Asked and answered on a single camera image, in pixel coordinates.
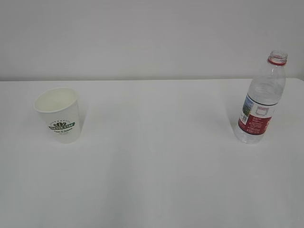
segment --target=clear plastic bottle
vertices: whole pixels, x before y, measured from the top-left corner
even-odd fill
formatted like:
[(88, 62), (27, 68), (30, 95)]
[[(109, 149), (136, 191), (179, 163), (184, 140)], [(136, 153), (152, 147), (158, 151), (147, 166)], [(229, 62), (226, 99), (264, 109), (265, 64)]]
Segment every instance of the clear plastic bottle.
[(255, 144), (263, 138), (283, 94), (286, 62), (286, 53), (272, 51), (261, 69), (261, 76), (251, 81), (241, 117), (235, 127), (235, 135), (240, 141)]

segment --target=table surface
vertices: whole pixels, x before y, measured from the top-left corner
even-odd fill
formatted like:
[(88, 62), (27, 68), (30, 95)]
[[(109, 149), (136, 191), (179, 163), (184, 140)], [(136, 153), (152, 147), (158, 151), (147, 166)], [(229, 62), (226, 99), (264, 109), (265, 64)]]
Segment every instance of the table surface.
[[(249, 83), (0, 82), (0, 227), (304, 227), (304, 82), (257, 145), (232, 130)], [(72, 144), (33, 110), (58, 86), (79, 93)]]

